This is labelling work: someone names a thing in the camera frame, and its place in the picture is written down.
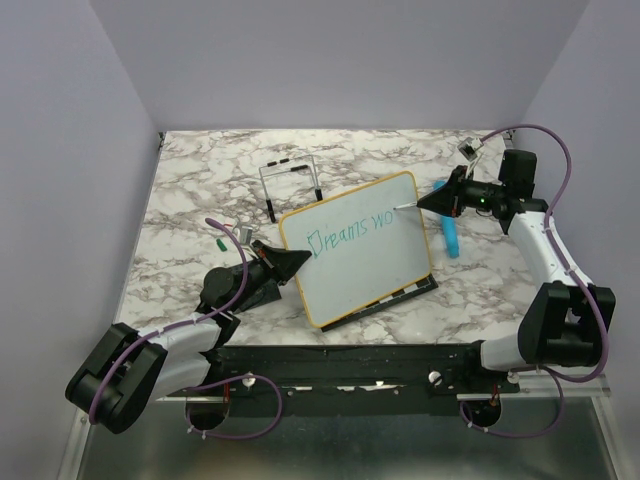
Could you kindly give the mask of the yellow framed whiteboard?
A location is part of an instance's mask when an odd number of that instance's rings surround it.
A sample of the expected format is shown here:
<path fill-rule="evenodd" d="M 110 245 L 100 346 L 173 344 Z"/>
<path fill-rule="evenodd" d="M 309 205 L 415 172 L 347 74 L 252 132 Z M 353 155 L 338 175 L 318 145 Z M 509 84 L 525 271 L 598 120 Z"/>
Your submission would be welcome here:
<path fill-rule="evenodd" d="M 286 249 L 311 257 L 296 274 L 305 313 L 328 326 L 432 272 L 414 175 L 401 171 L 289 212 L 279 221 Z"/>

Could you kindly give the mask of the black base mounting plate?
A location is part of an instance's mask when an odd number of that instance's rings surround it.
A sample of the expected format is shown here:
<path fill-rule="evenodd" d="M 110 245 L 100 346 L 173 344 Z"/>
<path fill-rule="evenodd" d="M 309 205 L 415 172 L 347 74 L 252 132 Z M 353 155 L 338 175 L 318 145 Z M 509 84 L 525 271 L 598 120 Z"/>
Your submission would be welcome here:
<path fill-rule="evenodd" d="M 458 400 L 512 394 L 481 367 L 478 344 L 227 346 L 207 354 L 201 392 L 177 392 L 198 415 L 454 415 Z"/>

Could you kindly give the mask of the white whiteboard marker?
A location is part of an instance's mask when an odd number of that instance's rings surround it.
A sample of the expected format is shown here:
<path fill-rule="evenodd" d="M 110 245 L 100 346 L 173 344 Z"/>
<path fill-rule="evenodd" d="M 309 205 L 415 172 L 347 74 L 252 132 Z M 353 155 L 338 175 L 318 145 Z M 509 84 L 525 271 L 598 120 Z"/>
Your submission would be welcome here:
<path fill-rule="evenodd" d="M 408 209 L 408 208 L 414 208 L 417 207 L 417 202 L 410 202 L 410 203 L 406 203 L 406 204 L 402 204 L 399 206 L 394 207 L 394 210 L 402 210 L 402 209 Z"/>

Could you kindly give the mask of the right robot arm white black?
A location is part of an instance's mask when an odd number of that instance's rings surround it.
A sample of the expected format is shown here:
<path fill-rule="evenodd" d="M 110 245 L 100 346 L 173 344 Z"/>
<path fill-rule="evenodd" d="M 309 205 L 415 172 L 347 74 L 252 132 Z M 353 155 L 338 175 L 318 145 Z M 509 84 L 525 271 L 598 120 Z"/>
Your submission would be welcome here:
<path fill-rule="evenodd" d="M 538 291 L 518 330 L 487 340 L 480 357 L 464 362 L 460 379 L 480 392 L 496 380 L 496 371 L 543 365 L 600 367 L 616 298 L 577 267 L 557 236 L 550 207 L 533 196 L 537 157 L 524 150 L 504 152 L 495 183 L 474 180 L 467 166 L 456 167 L 439 188 L 417 206 L 456 218 L 467 208 L 489 213 L 518 247 Z"/>

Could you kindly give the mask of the black white chessboard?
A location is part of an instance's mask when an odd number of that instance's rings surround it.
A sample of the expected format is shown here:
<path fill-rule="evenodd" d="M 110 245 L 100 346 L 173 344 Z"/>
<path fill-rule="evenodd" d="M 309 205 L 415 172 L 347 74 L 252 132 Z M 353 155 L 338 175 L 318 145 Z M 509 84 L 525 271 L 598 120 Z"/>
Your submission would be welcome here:
<path fill-rule="evenodd" d="M 411 300 L 415 297 L 428 293 L 438 288 L 438 283 L 432 274 L 424 279 L 405 287 L 403 289 L 393 292 L 391 295 L 384 297 L 382 300 L 375 301 L 366 305 L 365 307 L 357 310 L 354 313 L 346 315 L 334 322 L 329 323 L 326 326 L 320 328 L 323 333 L 340 328 L 342 326 L 353 323 L 362 318 L 371 316 L 375 313 L 384 311 L 392 306 Z"/>

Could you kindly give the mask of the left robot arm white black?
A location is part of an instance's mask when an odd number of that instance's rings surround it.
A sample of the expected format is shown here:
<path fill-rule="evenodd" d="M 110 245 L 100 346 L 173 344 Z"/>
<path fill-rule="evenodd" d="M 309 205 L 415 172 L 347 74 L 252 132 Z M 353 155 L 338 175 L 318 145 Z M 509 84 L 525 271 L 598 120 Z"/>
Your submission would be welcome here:
<path fill-rule="evenodd" d="M 268 286 L 286 284 L 312 255 L 254 241 L 242 263 L 205 275 L 196 310 L 186 319 L 146 330 L 111 325 L 67 384 L 66 399 L 92 423 L 119 434 L 152 400 L 188 387 L 214 393 L 222 372 L 207 354 L 231 339 L 239 312 L 260 303 Z"/>

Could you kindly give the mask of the blue cylindrical eraser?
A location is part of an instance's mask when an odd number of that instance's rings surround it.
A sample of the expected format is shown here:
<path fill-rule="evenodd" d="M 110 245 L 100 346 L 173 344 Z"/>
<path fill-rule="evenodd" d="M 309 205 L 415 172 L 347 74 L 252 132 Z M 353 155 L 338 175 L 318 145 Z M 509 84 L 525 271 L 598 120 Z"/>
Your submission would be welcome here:
<path fill-rule="evenodd" d="M 460 249 L 455 220 L 452 217 L 440 216 L 440 224 L 448 256 L 458 258 Z"/>

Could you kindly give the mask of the dark grey lego baseplate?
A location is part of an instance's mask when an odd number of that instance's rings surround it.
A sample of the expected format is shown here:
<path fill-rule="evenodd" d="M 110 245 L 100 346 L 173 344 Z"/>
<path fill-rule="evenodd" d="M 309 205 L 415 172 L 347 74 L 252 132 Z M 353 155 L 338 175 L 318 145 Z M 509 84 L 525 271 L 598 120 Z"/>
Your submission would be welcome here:
<path fill-rule="evenodd" d="M 234 305 L 232 312 L 241 313 L 253 308 L 276 302 L 282 298 L 279 286 L 275 280 L 268 280 L 255 291 L 246 288 L 243 296 Z"/>

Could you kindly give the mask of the aluminium rail frame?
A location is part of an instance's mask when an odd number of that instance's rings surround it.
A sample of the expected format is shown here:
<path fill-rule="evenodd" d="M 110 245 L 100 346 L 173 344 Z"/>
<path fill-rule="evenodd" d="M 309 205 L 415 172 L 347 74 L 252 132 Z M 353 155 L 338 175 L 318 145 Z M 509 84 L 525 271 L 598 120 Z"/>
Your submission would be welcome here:
<path fill-rule="evenodd" d="M 182 393 L 203 438 L 437 407 L 498 437 L 523 381 L 564 400 L 608 357 L 614 294 L 536 166 L 502 130 L 169 132 L 120 321 L 65 396 L 115 434 Z"/>

